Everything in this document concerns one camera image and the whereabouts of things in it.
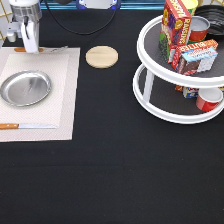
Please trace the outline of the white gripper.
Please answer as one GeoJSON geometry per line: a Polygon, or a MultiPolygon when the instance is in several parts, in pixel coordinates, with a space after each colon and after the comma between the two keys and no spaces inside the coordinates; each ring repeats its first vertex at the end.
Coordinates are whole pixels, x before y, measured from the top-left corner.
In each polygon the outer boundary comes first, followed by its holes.
{"type": "Polygon", "coordinates": [[[10,22],[7,38],[10,42],[15,42],[17,38],[21,38],[27,53],[39,52],[39,24],[28,18],[24,18],[22,22],[10,22]]]}

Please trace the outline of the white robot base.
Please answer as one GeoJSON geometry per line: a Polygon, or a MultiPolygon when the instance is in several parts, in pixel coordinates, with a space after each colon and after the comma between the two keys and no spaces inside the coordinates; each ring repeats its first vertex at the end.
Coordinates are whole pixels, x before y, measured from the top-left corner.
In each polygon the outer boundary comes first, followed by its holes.
{"type": "Polygon", "coordinates": [[[76,0],[78,9],[109,9],[119,8],[121,0],[76,0]]]}

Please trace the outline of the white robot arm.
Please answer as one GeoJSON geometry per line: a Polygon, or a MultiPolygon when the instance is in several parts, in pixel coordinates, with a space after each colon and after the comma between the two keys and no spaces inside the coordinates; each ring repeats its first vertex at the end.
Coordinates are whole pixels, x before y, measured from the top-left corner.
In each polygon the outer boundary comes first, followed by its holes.
{"type": "Polygon", "coordinates": [[[27,53],[39,52],[39,21],[42,17],[39,0],[9,0],[13,13],[8,25],[7,38],[15,42],[16,38],[23,40],[27,53]]]}

